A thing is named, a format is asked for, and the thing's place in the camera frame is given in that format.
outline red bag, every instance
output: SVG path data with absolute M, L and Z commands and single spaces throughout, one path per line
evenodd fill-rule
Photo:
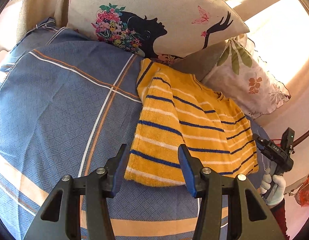
M 309 206 L 309 177 L 295 194 L 295 199 L 302 207 Z

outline blue stripe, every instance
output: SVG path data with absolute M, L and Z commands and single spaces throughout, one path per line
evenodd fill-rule
M 208 153 L 230 153 L 229 151 L 223 151 L 223 150 L 213 150 L 213 149 L 201 149 L 201 148 L 191 148 L 188 147 L 189 150 L 194 152 L 208 152 Z
M 204 111 L 205 114 L 215 113 L 215 110 Z
M 149 122 L 149 121 L 144 121 L 144 120 L 139 120 L 138 123 L 144 124 L 144 125 L 147 125 L 147 126 L 152 126 L 152 127 L 155 127 L 155 128 L 161 129 L 161 130 L 165 130 L 165 131 L 168 131 L 168 132 L 172 132 L 172 133 L 175 133 L 177 135 L 182 136 L 181 132 L 179 132 L 178 130 L 173 129 L 171 127 L 168 127 L 168 126 L 164 126 L 164 125 L 161 125 L 161 124 L 157 124 L 157 123 Z
M 139 86 L 140 82 L 143 80 L 143 78 L 145 77 L 145 75 L 147 74 L 147 72 L 149 71 L 151 65 L 153 64 L 153 62 L 151 61 L 150 64 L 148 65 L 148 67 L 146 68 L 146 70 L 144 71 L 144 73 L 142 73 L 141 78 L 138 80 L 137 82 L 137 86 Z
M 153 79 L 161 80 L 163 83 L 167 84 L 171 88 L 170 84 L 162 78 L 154 77 Z
M 242 147 L 240 147 L 240 148 L 238 148 L 238 149 L 236 149 L 235 151 L 233 151 L 231 154 L 235 154 L 236 152 L 238 152 L 238 151 L 240 151 L 240 150 L 242 150 L 243 148 L 245 148 L 249 143 L 252 143 L 252 142 L 254 142 L 254 140 L 251 140 L 251 141 L 249 141 L 249 142 L 247 142 L 247 143 L 245 143 L 245 145 L 244 146 L 242 146 Z
M 257 167 L 257 166 L 258 166 L 258 164 L 254 165 L 254 166 L 253 166 L 253 169 L 254 169 L 255 167 Z M 251 170 L 247 173 L 247 176 L 249 175 L 250 172 L 253 171 L 253 169 L 251 169 Z
M 221 123 L 225 123 L 225 124 L 236 124 L 237 122 L 240 122 L 242 119 L 244 119 L 245 116 L 241 117 L 238 121 L 235 122 L 226 122 L 226 121 L 221 121 Z
M 241 167 L 242 167 L 242 165 L 244 164 L 244 163 L 246 163 L 248 160 L 250 160 L 252 157 L 253 157 L 253 155 L 255 155 L 256 154 L 256 152 L 254 152 L 252 155 L 250 155 L 247 159 L 245 159 L 241 164 L 240 164 L 240 166 L 238 167 L 238 168 L 236 168 L 235 170 L 233 170 L 233 171 L 227 171 L 227 172 L 219 172 L 219 174 L 220 175 L 230 175 L 230 174 L 234 174 L 236 171 L 238 171 Z
M 226 139 L 227 139 L 227 140 L 233 139 L 233 138 L 239 136 L 240 134 L 242 134 L 242 133 L 248 131 L 249 129 L 250 129 L 250 127 L 247 128 L 246 130 L 241 131 L 240 133 L 237 133 L 236 135 L 233 135 L 233 136 L 231 136 L 231 137 L 227 137 Z
M 201 107 L 196 106 L 195 104 L 190 103 L 190 102 L 188 102 L 188 101 L 186 101 L 186 100 L 183 100 L 183 99 L 181 99 L 181 98 L 179 98 L 179 97 L 177 97 L 177 96 L 173 96 L 173 98 L 179 100 L 179 101 L 182 102 L 182 103 L 185 103 L 185 104 L 187 104 L 187 105 L 193 106 L 193 107 L 195 107 L 195 108 L 197 108 L 197 109 L 203 111 L 203 109 L 202 109 Z
M 153 95 L 147 95 L 146 98 L 152 98 L 152 99 L 156 99 L 156 100 L 166 101 L 166 102 L 172 103 L 173 106 L 175 106 L 173 101 L 171 99 L 168 99 L 168 98 L 156 97 L 156 96 L 153 96 Z
M 170 167 L 173 167 L 173 168 L 180 169 L 180 164 L 177 164 L 177 163 L 172 163 L 172 162 L 169 162 L 169 161 L 158 159 L 158 158 L 146 155 L 146 154 L 139 152 L 139 151 L 136 151 L 136 150 L 131 150 L 130 153 L 138 155 L 141 158 L 144 158 L 146 160 L 149 160 L 149 161 L 152 161 L 152 162 L 155 162 L 155 163 L 160 163 L 160 164 L 163 164 L 163 165 L 167 165 L 167 166 L 170 166 Z
M 216 131 L 219 131 L 219 132 L 224 132 L 223 129 L 217 128 L 217 127 L 206 126 L 206 125 L 198 125 L 198 124 L 189 123 L 189 122 L 184 122 L 184 121 L 179 121 L 179 123 L 180 123 L 180 124 L 183 124 L 183 125 L 192 126 L 192 127 L 198 127 L 198 128 L 204 128 L 204 129 L 211 129 L 211 130 L 216 130 Z

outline black hand silhouette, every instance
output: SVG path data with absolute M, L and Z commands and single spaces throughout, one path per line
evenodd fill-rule
M 232 24 L 233 20 L 229 23 L 230 17 L 231 17 L 231 13 L 228 11 L 227 18 L 225 19 L 223 24 L 221 24 L 221 23 L 222 23 L 224 17 L 221 18 L 220 22 L 216 23 L 215 25 L 213 25 L 212 27 L 207 29 L 207 31 L 206 31 L 206 38 L 205 38 L 205 41 L 204 41 L 203 49 L 208 46 L 208 39 L 209 39 L 209 35 L 211 33 L 219 32 L 219 31 L 224 31 L 226 28 L 228 28 Z

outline green leaf print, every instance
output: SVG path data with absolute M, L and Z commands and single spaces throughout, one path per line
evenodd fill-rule
M 231 61 L 232 61 L 232 70 L 235 74 L 239 75 L 239 58 L 237 52 L 231 46 Z
M 245 64 L 247 67 L 252 67 L 252 59 L 248 52 L 236 42 L 234 42 L 234 44 L 240 54 L 242 63 Z
M 230 52 L 230 45 L 225 49 L 225 51 L 223 52 L 223 54 L 221 55 L 220 59 L 217 62 L 217 66 L 221 66 L 229 57 L 229 52 Z

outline metal screw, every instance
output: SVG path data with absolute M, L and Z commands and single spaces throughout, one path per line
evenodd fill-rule
M 204 174 L 210 174 L 210 173 L 211 173 L 211 169 L 208 168 L 208 167 L 204 167 L 204 168 L 202 169 L 202 172 L 203 172 Z
M 104 174 L 106 172 L 105 168 L 98 168 L 97 169 L 97 174 Z
M 61 178 L 63 181 L 68 181 L 70 180 L 70 175 L 65 175 Z
M 246 179 L 247 179 L 247 177 L 244 174 L 238 175 L 238 180 L 245 181 Z

